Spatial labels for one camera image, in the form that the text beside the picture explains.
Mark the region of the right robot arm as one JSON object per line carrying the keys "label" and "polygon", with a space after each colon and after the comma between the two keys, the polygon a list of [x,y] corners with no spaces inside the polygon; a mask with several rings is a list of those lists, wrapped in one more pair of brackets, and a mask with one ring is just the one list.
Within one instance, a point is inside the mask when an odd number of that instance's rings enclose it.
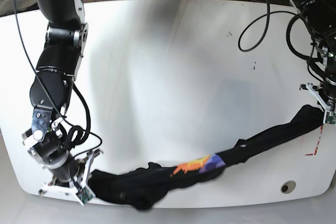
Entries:
{"label": "right robot arm", "polygon": [[43,51],[33,66],[35,79],[29,97],[33,106],[31,127],[23,134],[23,145],[42,168],[53,177],[39,193],[60,192],[73,195],[81,204],[95,194],[89,187],[90,168],[100,154],[99,147],[83,152],[71,150],[91,135],[91,116],[85,108],[86,127],[65,129],[66,112],[87,42],[88,24],[82,0],[37,0],[48,20]]}

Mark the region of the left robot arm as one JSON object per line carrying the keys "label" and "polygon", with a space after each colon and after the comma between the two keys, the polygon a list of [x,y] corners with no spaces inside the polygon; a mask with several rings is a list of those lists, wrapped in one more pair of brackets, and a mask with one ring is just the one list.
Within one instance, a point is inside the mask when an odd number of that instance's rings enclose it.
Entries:
{"label": "left robot arm", "polygon": [[325,70],[323,91],[330,102],[331,113],[335,113],[335,7],[329,0],[290,0],[304,21],[316,50],[322,58]]}

